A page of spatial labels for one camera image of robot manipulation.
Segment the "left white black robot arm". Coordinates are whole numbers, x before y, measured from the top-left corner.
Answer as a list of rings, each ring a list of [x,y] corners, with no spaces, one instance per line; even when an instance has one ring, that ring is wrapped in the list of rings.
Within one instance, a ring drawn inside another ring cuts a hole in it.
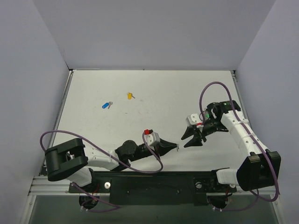
[[[85,192],[91,192],[96,187],[96,180],[90,167],[119,172],[130,167],[130,162],[154,154],[160,158],[176,147],[175,143],[149,135],[140,145],[133,140],[127,140],[105,155],[95,148],[85,147],[82,139],[75,138],[45,151],[47,176],[50,182],[68,179]]]

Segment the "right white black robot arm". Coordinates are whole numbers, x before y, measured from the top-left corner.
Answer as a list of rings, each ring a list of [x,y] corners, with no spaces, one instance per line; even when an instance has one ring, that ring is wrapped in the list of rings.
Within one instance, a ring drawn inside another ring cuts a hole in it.
[[[233,137],[242,155],[245,157],[238,169],[221,168],[209,178],[209,187],[221,190],[225,184],[236,185],[244,191],[274,186],[278,179],[281,156],[270,151],[256,136],[249,121],[236,101],[210,103],[207,106],[208,118],[200,120],[199,114],[186,118],[187,128],[182,140],[190,138],[184,147],[199,147],[206,137],[215,132],[228,132]]]

